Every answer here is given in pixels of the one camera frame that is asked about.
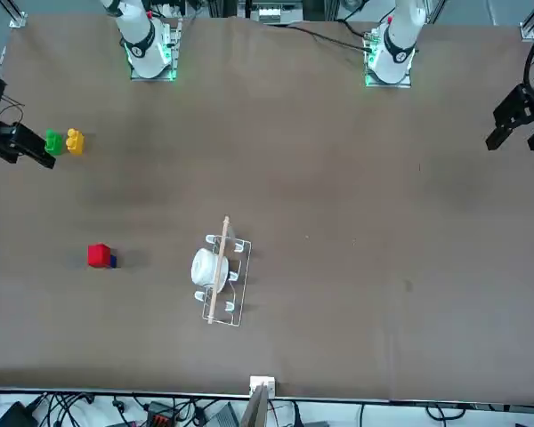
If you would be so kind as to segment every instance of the yellow block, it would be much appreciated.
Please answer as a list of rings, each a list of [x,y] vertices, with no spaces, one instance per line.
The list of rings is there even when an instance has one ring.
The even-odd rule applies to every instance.
[[[79,156],[83,154],[84,140],[85,138],[83,137],[83,134],[79,132],[77,129],[69,129],[68,138],[65,141],[65,145],[68,146],[68,150],[71,154],[75,154],[76,156]]]

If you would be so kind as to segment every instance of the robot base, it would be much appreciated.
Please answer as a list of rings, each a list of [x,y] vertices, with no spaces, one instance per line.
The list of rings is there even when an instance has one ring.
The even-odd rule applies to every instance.
[[[161,54],[170,60],[170,64],[162,70],[162,72],[153,78],[144,78],[131,67],[131,80],[142,82],[173,82],[178,76],[178,55],[180,52],[180,40],[182,38],[182,18],[178,19],[176,27],[171,27],[170,24],[162,23],[162,37],[164,43],[160,45]]]
[[[366,38],[364,39],[364,47],[369,47],[370,49],[372,49],[372,53],[364,52],[364,75],[363,75],[364,85],[367,87],[384,86],[384,87],[410,88],[411,77],[410,77],[409,72],[411,71],[411,61],[413,61],[413,56],[409,60],[408,73],[406,74],[405,77],[403,77],[403,80],[401,80],[399,83],[396,83],[395,85],[384,83],[379,78],[377,78],[376,75],[370,69],[369,64],[376,57],[376,50],[377,50],[377,46],[380,41],[379,37],[380,37],[380,30],[379,30],[379,27],[377,27],[377,28],[372,28],[368,39]]]

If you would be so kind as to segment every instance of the toy block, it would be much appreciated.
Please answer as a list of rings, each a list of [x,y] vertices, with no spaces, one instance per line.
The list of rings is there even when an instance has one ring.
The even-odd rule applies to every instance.
[[[56,133],[52,129],[45,131],[45,151],[52,156],[59,156],[61,154],[61,134]]]
[[[68,150],[71,154],[79,156],[83,154],[83,143],[85,142],[85,137],[81,132],[76,129],[68,130],[68,138],[65,141],[65,144],[68,146]]]
[[[110,247],[103,243],[87,247],[87,263],[95,268],[111,267]]]

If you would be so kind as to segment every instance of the floor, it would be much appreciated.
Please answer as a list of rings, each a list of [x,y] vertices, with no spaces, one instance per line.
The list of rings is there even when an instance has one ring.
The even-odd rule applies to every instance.
[[[36,395],[6,394],[0,395],[0,417],[10,407],[13,402],[19,401],[25,405],[29,404]],[[92,405],[85,401],[79,401],[71,408],[71,414],[80,426],[83,427],[104,427],[123,422],[118,411],[112,405],[112,397],[96,397]],[[125,404],[125,419],[131,424],[133,421],[142,424],[146,420],[146,415],[140,405],[131,398],[119,398]],[[151,399],[139,398],[141,403],[150,402]],[[157,399],[158,402],[172,405],[171,399]],[[210,400],[200,400],[200,407],[210,403]],[[222,400],[212,404],[206,411],[206,417],[210,419],[217,411],[223,408],[227,401]],[[180,406],[181,399],[176,400],[176,405]],[[268,427],[287,427],[293,425],[295,412],[292,403],[288,401],[274,400],[273,407],[277,413],[277,420],[270,411],[267,415]],[[236,417],[241,420],[245,412],[247,403],[245,401],[231,402]],[[307,423],[326,422],[332,427],[346,427],[360,425],[360,405],[358,404],[335,404],[335,403],[304,403],[299,402],[299,412],[305,426]],[[34,413],[34,417],[43,425],[47,424],[45,415],[48,412],[48,403],[45,402]],[[446,409],[446,416],[452,416],[460,411]],[[51,425],[57,416],[57,411],[52,411]],[[449,421],[448,427],[500,427],[514,426],[521,424],[526,427],[534,427],[534,414],[521,414],[511,412],[490,412],[483,410],[469,410],[465,415],[456,420]],[[440,422],[436,422],[428,417],[422,407],[385,407],[377,405],[366,405],[363,411],[362,424],[364,427],[441,427]],[[64,426],[71,426],[68,417],[63,422]],[[188,427],[187,423],[178,423],[181,427]]]

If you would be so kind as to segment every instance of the green block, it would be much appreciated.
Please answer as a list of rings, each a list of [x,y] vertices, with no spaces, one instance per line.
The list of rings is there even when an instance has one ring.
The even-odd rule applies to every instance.
[[[61,154],[62,143],[60,133],[56,133],[52,129],[45,131],[45,151],[52,156]]]

